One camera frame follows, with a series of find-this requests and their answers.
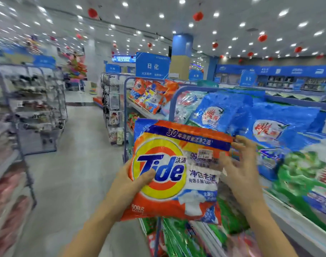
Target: blue and beige pillar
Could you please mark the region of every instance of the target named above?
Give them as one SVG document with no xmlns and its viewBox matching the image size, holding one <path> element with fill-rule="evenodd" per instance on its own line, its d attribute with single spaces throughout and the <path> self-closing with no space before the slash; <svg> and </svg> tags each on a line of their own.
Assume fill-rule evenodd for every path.
<svg viewBox="0 0 326 257">
<path fill-rule="evenodd" d="M 189 34 L 175 34 L 173 38 L 169 74 L 174 73 L 173 75 L 175 75 L 175 78 L 180 80 L 189 79 L 193 40 L 193 36 Z"/>
</svg>

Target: person's right hand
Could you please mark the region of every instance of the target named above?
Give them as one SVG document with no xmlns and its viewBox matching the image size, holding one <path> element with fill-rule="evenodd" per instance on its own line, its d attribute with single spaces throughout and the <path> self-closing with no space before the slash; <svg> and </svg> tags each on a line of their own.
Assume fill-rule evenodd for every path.
<svg viewBox="0 0 326 257">
<path fill-rule="evenodd" d="M 224 152 L 221 153 L 219 160 L 221 168 L 225 169 L 226 183 L 232 189 L 244 213 L 248 215 L 251 210 L 265 206 L 256 163 L 256 144 L 237 135 L 231 146 L 239 151 L 240 161 L 232 159 Z"/>
</svg>

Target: tide detergent bag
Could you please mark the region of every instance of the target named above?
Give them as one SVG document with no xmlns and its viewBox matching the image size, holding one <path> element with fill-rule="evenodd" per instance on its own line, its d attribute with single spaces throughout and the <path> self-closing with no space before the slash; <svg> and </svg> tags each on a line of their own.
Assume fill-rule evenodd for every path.
<svg viewBox="0 0 326 257">
<path fill-rule="evenodd" d="M 138 119 L 129 177 L 151 168 L 153 181 L 135 195 L 122 220 L 168 216 L 221 224 L 216 204 L 219 153 L 232 137 L 214 130 L 167 121 Z"/>
</svg>

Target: person's left hand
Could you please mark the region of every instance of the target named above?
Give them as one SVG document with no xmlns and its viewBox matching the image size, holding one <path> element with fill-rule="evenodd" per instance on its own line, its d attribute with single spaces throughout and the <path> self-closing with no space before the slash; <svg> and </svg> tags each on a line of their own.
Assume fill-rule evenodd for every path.
<svg viewBox="0 0 326 257">
<path fill-rule="evenodd" d="M 155 170 L 150 169 L 132 181 L 128 177 L 128 169 L 131 163 L 132 160 L 130 159 L 117 173 L 102 204 L 106 207 L 109 217 L 114 218 L 114 221 L 118 221 L 122 217 L 123 212 L 131 204 L 135 194 L 150 183 L 156 175 Z"/>
</svg>

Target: person's right arm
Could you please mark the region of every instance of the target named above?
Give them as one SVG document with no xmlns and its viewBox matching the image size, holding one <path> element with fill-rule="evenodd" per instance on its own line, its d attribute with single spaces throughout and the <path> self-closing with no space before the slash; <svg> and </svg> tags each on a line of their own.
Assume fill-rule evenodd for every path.
<svg viewBox="0 0 326 257">
<path fill-rule="evenodd" d="M 226 182 L 255 233 L 261 253 L 264 257 L 298 257 L 264 201 L 256 163 L 256 144 L 243 136 L 236 136 L 236 142 L 231 145 L 239 151 L 240 161 L 221 154 Z"/>
</svg>

